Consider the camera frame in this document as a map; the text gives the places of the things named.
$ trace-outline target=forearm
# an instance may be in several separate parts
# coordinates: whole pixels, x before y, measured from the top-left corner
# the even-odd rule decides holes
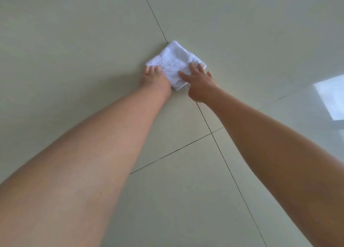
[[[0,186],[4,246],[97,246],[166,97],[154,88],[68,131]]]
[[[205,103],[244,160],[314,245],[343,244],[344,168],[319,146],[219,88]]]

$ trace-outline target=floor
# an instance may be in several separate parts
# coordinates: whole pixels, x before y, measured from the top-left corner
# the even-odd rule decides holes
[[[342,0],[0,0],[0,181],[137,88],[177,40],[222,88],[344,161]],[[310,246],[216,116],[174,92],[102,246]]]

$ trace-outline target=cloth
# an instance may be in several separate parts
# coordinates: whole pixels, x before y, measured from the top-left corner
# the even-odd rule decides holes
[[[204,68],[206,67],[206,64],[202,60],[188,52],[177,41],[172,41],[159,55],[148,61],[146,65],[161,66],[161,70],[170,81],[171,87],[179,90],[187,82],[178,76],[178,71],[183,71],[185,74],[190,75],[189,63],[191,62],[194,62],[196,65],[201,63]]]

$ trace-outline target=finger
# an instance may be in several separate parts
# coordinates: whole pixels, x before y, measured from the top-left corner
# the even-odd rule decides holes
[[[144,74],[148,74],[148,72],[149,72],[149,66],[145,66],[144,67]]]
[[[199,74],[199,72],[196,69],[194,63],[191,62],[190,65],[189,65],[189,68],[190,68],[190,71],[191,71],[191,75],[198,75]]]
[[[197,67],[198,67],[198,71],[200,71],[202,74],[205,74],[204,68],[203,68],[203,66],[202,66],[201,63],[199,63],[199,64],[197,65]]]
[[[149,67],[149,73],[154,73],[154,66]]]
[[[155,66],[155,72],[156,73],[159,73],[159,72],[161,72],[161,67],[160,66]]]
[[[187,83],[190,83],[190,81],[192,80],[192,76],[191,75],[187,75],[187,74],[185,74],[182,71],[179,71],[178,75],[180,76],[181,79],[183,79]]]

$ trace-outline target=person's left hand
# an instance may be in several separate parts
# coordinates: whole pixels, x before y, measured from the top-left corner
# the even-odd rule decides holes
[[[154,88],[165,96],[166,100],[171,95],[170,81],[161,71],[160,66],[146,66],[141,76],[140,87]]]

